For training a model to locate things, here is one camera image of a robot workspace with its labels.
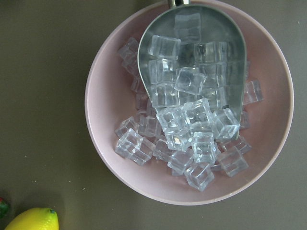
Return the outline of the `clear ice cube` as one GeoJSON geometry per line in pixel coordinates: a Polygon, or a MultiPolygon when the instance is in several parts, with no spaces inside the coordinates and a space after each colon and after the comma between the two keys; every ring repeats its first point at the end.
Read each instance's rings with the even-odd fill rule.
{"type": "Polygon", "coordinates": [[[240,123],[229,108],[213,112],[213,133],[216,140],[236,139],[240,123]]]}
{"type": "Polygon", "coordinates": [[[115,153],[139,166],[143,166],[152,158],[154,150],[155,145],[132,128],[119,138],[115,147],[115,153]]]}
{"type": "Polygon", "coordinates": [[[263,95],[258,80],[245,83],[243,105],[256,103],[263,100],[263,95]]]}
{"type": "Polygon", "coordinates": [[[158,58],[178,60],[181,40],[172,37],[153,35],[148,54],[158,58]]]}
{"type": "Polygon", "coordinates": [[[217,161],[221,165],[222,170],[229,177],[234,177],[239,172],[249,167],[237,147],[231,147],[230,149],[220,153],[217,157],[217,161]]]}
{"type": "Polygon", "coordinates": [[[215,179],[210,164],[206,162],[191,164],[184,171],[184,176],[189,186],[201,192],[215,179]]]}
{"type": "Polygon", "coordinates": [[[174,88],[177,91],[199,95],[203,89],[207,76],[198,68],[184,67],[177,70],[177,79],[174,88]]]}

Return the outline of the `metal ice scoop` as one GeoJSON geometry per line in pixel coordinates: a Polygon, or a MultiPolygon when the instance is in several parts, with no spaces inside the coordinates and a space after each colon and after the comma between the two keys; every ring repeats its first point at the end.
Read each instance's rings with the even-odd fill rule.
{"type": "Polygon", "coordinates": [[[141,79],[166,134],[213,132],[213,112],[229,108],[240,123],[246,79],[246,43],[225,12],[171,0],[142,35],[137,63],[141,79]],[[148,54],[153,35],[181,40],[178,60],[148,54]],[[177,70],[198,68],[207,76],[199,95],[177,91],[177,70]]]}

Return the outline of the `yellow lemon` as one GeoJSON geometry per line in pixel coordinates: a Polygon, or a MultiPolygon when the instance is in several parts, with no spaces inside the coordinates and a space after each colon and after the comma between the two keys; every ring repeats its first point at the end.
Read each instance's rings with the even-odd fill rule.
{"type": "Polygon", "coordinates": [[[59,230],[58,215],[54,209],[35,207],[16,216],[5,230],[59,230]]]}

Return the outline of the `red strawberry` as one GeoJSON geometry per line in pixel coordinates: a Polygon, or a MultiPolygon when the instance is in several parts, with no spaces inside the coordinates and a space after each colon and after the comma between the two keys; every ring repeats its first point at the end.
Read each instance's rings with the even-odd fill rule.
{"type": "Polygon", "coordinates": [[[9,203],[2,197],[0,197],[0,218],[3,218],[10,208],[9,203]]]}

